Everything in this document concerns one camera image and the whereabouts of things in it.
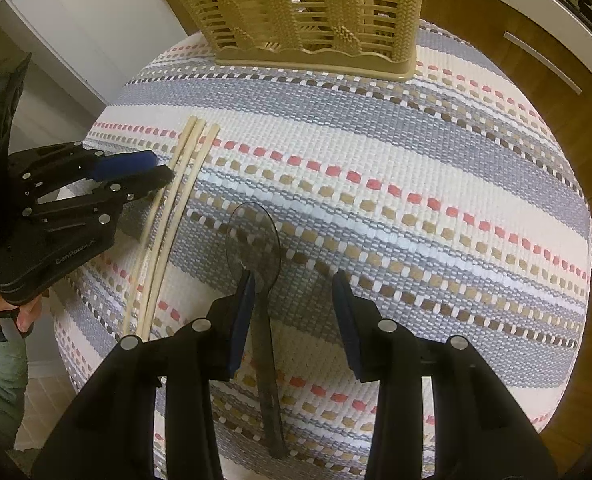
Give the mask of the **person left hand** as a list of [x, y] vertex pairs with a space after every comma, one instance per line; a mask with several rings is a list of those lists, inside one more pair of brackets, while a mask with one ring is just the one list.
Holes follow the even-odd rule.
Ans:
[[31, 329], [31, 326], [34, 325], [34, 322], [40, 318], [41, 311], [42, 311], [42, 296], [37, 296], [33, 300], [30, 300], [28, 304], [23, 304], [22, 306], [13, 306], [6, 302], [0, 296], [0, 312], [14, 312], [17, 314], [15, 323], [17, 329], [21, 333], [28, 333]]

